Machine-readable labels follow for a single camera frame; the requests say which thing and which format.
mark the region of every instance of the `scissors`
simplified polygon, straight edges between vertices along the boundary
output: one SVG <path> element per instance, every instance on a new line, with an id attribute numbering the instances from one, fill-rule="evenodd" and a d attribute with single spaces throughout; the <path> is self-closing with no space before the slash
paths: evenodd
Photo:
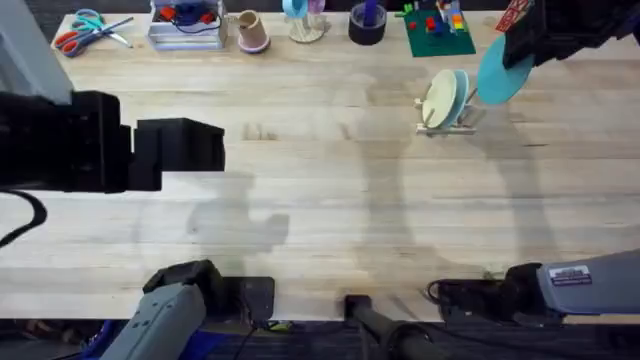
<path id="1" fill-rule="evenodd" d="M 75 13 L 76 20 L 71 24 L 72 31 L 93 31 L 101 30 L 104 26 L 104 18 L 99 12 L 92 9 L 80 9 Z M 124 44 L 127 47 L 133 47 L 127 39 L 110 31 L 107 36 Z"/>
<path id="2" fill-rule="evenodd" d="M 101 27 L 99 29 L 72 30 L 57 37 L 53 44 L 64 56 L 76 57 L 80 55 L 87 46 L 91 45 L 96 40 L 99 40 L 104 36 L 109 36 L 110 33 L 113 33 L 111 30 L 114 28 L 124 25 L 132 20 L 133 16 L 113 25 L 105 25 L 105 27 Z"/>

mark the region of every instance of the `tape roll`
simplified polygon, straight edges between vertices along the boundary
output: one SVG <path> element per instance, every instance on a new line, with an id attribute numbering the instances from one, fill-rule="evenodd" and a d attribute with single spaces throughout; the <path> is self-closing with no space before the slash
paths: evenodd
<path id="1" fill-rule="evenodd" d="M 309 11 L 308 0 L 282 0 L 282 10 L 291 18 L 301 18 Z"/>
<path id="2" fill-rule="evenodd" d="M 374 45 L 384 37 L 387 25 L 387 11 L 381 5 L 376 5 L 375 24 L 364 26 L 365 4 L 360 3 L 351 9 L 349 16 L 349 38 L 359 45 Z"/>

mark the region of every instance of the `blue object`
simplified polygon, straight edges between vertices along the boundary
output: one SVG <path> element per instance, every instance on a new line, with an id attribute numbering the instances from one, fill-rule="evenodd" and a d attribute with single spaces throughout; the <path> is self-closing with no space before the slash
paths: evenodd
<path id="1" fill-rule="evenodd" d="M 282 10 L 290 18 L 303 18 L 309 11 L 307 0 L 282 0 Z"/>
<path id="2" fill-rule="evenodd" d="M 445 23 L 442 21 L 442 19 L 439 16 L 436 16 L 434 21 L 436 23 L 436 28 L 433 29 L 433 33 L 435 35 L 442 34 L 442 30 L 444 29 Z"/>
<path id="3" fill-rule="evenodd" d="M 366 0 L 364 3 L 364 18 L 362 19 L 362 25 L 371 27 L 376 25 L 376 0 Z"/>
<path id="4" fill-rule="evenodd" d="M 491 44 L 478 69 L 478 96 L 489 105 L 502 104 L 511 99 L 527 82 L 533 69 L 533 54 L 511 69 L 505 69 L 502 64 L 504 46 L 505 36 L 501 35 Z"/>
<path id="5" fill-rule="evenodd" d="M 96 336 L 96 338 L 89 344 L 89 346 L 82 351 L 80 359 L 93 360 L 100 359 L 100 356 L 109 347 L 111 342 L 116 338 L 115 325 L 113 320 L 105 320 L 102 323 L 102 329 Z"/>
<path id="6" fill-rule="evenodd" d="M 467 102 L 467 96 L 469 95 L 469 75 L 464 70 L 454 70 L 453 74 L 456 76 L 456 97 L 453 100 L 453 106 L 449 115 L 440 124 L 441 129 L 450 128 L 462 114 L 462 110 Z"/>
<path id="7" fill-rule="evenodd" d="M 99 360 L 102 354 L 109 348 L 111 343 L 118 336 L 115 321 L 106 320 L 100 333 L 89 344 L 89 346 L 80 354 L 82 360 Z M 207 355 L 220 344 L 226 335 L 214 334 L 205 331 L 196 331 L 191 335 L 187 345 L 185 346 L 179 360 L 203 360 Z"/>

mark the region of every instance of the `sticker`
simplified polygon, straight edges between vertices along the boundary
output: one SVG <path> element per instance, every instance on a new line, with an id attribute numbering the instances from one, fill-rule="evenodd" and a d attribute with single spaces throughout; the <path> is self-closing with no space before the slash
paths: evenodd
<path id="1" fill-rule="evenodd" d="M 496 30 L 501 32 L 509 30 L 511 25 L 520 20 L 531 5 L 533 5 L 533 0 L 512 0 L 496 26 Z"/>
<path id="2" fill-rule="evenodd" d="M 549 269 L 549 278 L 554 286 L 590 285 L 591 273 L 586 265 Z"/>

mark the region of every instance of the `cable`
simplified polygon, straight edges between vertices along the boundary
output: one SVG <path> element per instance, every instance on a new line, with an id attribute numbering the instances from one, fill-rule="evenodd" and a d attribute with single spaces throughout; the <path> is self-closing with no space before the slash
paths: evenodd
<path id="1" fill-rule="evenodd" d="M 429 283 L 429 285 L 427 285 L 427 289 L 424 291 L 424 295 L 426 295 L 427 300 L 429 300 L 435 305 L 443 304 L 442 300 L 436 295 L 434 295 L 433 292 L 431 292 L 431 289 L 433 289 L 434 286 L 439 285 L 440 283 L 442 283 L 442 280 L 432 281 Z"/>
<path id="2" fill-rule="evenodd" d="M 240 358 L 240 354 L 242 353 L 242 350 L 244 349 L 244 346 L 247 344 L 247 340 L 249 340 L 251 335 L 253 335 L 253 333 L 255 333 L 256 330 L 258 330 L 258 328 L 256 326 L 252 325 L 251 326 L 251 331 L 249 331 L 247 336 L 245 336 L 244 339 L 242 339 L 242 342 L 240 343 L 240 347 L 238 348 L 238 350 L 236 350 L 236 354 L 233 356 L 233 360 L 238 360 Z"/>
<path id="3" fill-rule="evenodd" d="M 178 25 L 178 23 L 176 23 L 175 21 L 171 21 L 171 23 L 173 24 L 173 26 L 176 27 L 176 29 L 178 29 L 178 31 L 183 32 L 185 34 L 200 34 L 201 32 L 205 32 L 205 31 L 209 31 L 209 30 L 217 30 L 217 29 L 220 28 L 220 25 L 218 25 L 218 26 L 214 26 L 212 28 L 204 28 L 204 29 L 200 29 L 200 30 L 197 30 L 197 31 L 187 31 L 187 30 L 181 29 L 180 25 Z"/>
<path id="4" fill-rule="evenodd" d="M 210 27 L 210 28 L 204 28 L 204 29 L 200 29 L 197 31 L 187 31 L 185 29 L 180 28 L 180 26 L 182 25 L 178 25 L 178 22 L 176 20 L 171 20 L 171 23 L 173 24 L 173 26 L 176 27 L 176 29 L 178 29 L 178 31 L 185 33 L 185 34 L 200 34 L 202 32 L 205 31 L 209 31 L 209 30 L 217 30 L 220 28 L 220 26 L 222 25 L 222 18 L 220 18 L 220 16 L 218 15 L 218 12 L 215 10 L 210 10 L 213 13 L 213 16 L 215 19 L 220 19 L 220 24 L 218 24 L 218 26 L 214 26 L 214 27 Z"/>
<path id="5" fill-rule="evenodd" d="M 531 347 L 531 346 L 526 346 L 526 345 L 511 344 L 511 343 L 506 343 L 506 342 L 501 342 L 501 341 L 494 341 L 494 340 L 475 338 L 475 337 L 472 337 L 472 336 L 462 335 L 462 334 L 453 332 L 451 330 L 447 330 L 445 328 L 441 328 L 440 326 L 437 326 L 437 325 L 434 325 L 434 324 L 430 324 L 430 323 L 419 323 L 419 326 L 424 327 L 425 331 L 427 331 L 427 328 L 431 328 L 433 330 L 436 330 L 436 331 L 439 331 L 439 332 L 441 332 L 443 334 L 446 334 L 446 335 L 448 335 L 448 336 L 450 336 L 452 338 L 465 340 L 465 341 L 470 341 L 470 342 L 475 342 L 475 343 L 478 343 L 478 344 L 482 344 L 482 345 L 490 346 L 490 347 L 495 347 L 495 348 L 504 348 L 504 349 L 516 350 L 516 351 L 527 351 L 527 352 L 531 352 L 531 353 L 537 353 L 537 354 L 542 354 L 542 355 L 547 355 L 547 356 L 561 357 L 561 358 L 566 358 L 566 359 L 593 360 L 593 358 L 588 357 L 588 356 L 582 356 L 582 355 L 577 355 L 577 354 L 567 354 L 567 353 L 564 353 L 562 351 L 556 351 L 556 350 L 539 348 L 539 347 Z"/>
<path id="6" fill-rule="evenodd" d="M 0 189 L 0 193 L 14 195 L 24 199 L 31 204 L 31 207 L 33 208 L 33 218 L 28 224 L 20 226 L 0 239 L 0 248 L 3 248 L 11 244 L 15 239 L 24 235 L 29 230 L 44 224 L 45 221 L 47 221 L 47 208 L 40 200 L 38 200 L 38 198 L 23 191 Z"/>

